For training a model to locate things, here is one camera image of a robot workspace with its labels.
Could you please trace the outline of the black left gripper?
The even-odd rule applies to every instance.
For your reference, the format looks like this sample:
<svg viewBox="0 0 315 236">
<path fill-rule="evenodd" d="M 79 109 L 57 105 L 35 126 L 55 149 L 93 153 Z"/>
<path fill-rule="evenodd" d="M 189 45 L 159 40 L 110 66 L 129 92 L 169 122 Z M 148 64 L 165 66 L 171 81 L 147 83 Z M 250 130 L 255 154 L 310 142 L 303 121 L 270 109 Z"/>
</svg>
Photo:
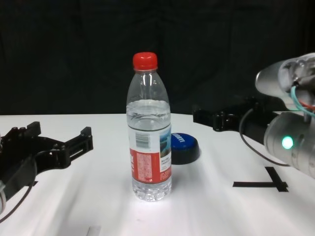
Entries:
<svg viewBox="0 0 315 236">
<path fill-rule="evenodd" d="M 91 127 L 66 142 L 44 137 L 40 122 L 26 127 L 13 127 L 3 137 L 0 152 L 1 190 L 7 200 L 25 186 L 31 186 L 34 178 L 45 171 L 65 169 L 78 157 L 94 149 Z"/>
</svg>

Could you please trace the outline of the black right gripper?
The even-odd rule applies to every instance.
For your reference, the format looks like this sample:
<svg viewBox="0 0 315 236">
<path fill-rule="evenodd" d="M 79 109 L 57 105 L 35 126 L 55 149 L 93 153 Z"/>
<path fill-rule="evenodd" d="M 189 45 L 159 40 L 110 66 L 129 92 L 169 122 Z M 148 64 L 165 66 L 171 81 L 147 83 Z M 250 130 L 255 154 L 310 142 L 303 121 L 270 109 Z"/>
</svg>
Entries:
<svg viewBox="0 0 315 236">
<path fill-rule="evenodd" d="M 270 122 L 277 116 L 276 112 L 284 110 L 284 103 L 278 98 L 249 98 L 236 108 L 227 107 L 216 111 L 201 109 L 195 105 L 192 109 L 193 122 L 211 127 L 216 132 L 239 131 L 241 119 L 246 112 L 242 134 L 260 144 L 264 144 L 264 134 Z"/>
</svg>

